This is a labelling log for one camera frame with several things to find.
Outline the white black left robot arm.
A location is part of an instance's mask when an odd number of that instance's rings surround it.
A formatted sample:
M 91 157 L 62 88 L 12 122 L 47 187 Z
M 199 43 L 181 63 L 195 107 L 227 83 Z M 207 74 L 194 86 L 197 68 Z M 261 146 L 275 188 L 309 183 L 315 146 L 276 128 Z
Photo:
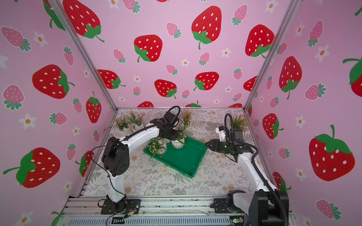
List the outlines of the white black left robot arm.
M 109 178 L 107 197 L 112 202 L 126 199 L 124 174 L 130 165 L 131 152 L 154 138 L 176 140 L 180 133 L 175 129 L 180 121 L 180 113 L 181 108 L 173 106 L 162 118 L 151 120 L 146 127 L 125 137 L 111 137 L 108 140 L 101 161 Z

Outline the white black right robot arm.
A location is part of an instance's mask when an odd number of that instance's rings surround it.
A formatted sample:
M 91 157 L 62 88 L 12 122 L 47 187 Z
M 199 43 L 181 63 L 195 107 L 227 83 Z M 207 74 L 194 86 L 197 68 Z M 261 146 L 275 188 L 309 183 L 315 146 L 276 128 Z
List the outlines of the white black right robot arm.
M 224 125 L 216 128 L 218 139 L 206 142 L 206 147 L 216 153 L 233 156 L 232 161 L 240 165 L 253 188 L 253 195 L 245 191 L 232 190 L 226 198 L 215 199 L 210 208 L 215 211 L 243 212 L 245 226 L 289 225 L 289 198 L 267 178 L 255 162 L 259 150 L 243 139 L 243 130 L 233 126 L 233 117 L 226 114 Z

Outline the orange gypsophila pot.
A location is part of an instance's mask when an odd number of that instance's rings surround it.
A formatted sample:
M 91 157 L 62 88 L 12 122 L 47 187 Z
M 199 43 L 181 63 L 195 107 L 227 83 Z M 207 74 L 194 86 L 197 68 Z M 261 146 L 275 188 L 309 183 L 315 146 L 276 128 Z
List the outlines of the orange gypsophila pot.
M 192 113 L 190 110 L 184 109 L 182 111 L 182 116 L 183 118 L 181 120 L 180 128 L 183 130 L 183 132 L 186 132 L 187 129 L 191 126 Z

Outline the green gypsophila pot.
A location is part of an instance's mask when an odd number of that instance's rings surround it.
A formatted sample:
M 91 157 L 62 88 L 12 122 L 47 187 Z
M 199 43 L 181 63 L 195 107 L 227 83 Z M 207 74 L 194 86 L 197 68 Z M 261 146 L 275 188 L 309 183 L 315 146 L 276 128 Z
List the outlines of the green gypsophila pot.
M 185 146 L 185 139 L 187 137 L 187 130 L 184 129 L 182 130 L 181 132 L 179 132 L 179 134 L 177 135 L 176 137 L 176 140 L 173 140 L 171 143 L 172 143 L 172 146 L 175 148 L 175 149 L 181 149 Z

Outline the green grass pot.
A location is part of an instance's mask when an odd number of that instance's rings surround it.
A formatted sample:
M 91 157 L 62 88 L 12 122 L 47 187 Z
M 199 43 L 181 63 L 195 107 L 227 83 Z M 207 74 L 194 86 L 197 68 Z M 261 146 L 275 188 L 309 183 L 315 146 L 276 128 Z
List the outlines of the green grass pot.
M 242 130 L 243 132 L 246 132 L 249 129 L 249 123 L 244 116 L 237 115 L 233 117 L 233 128 L 234 130 Z

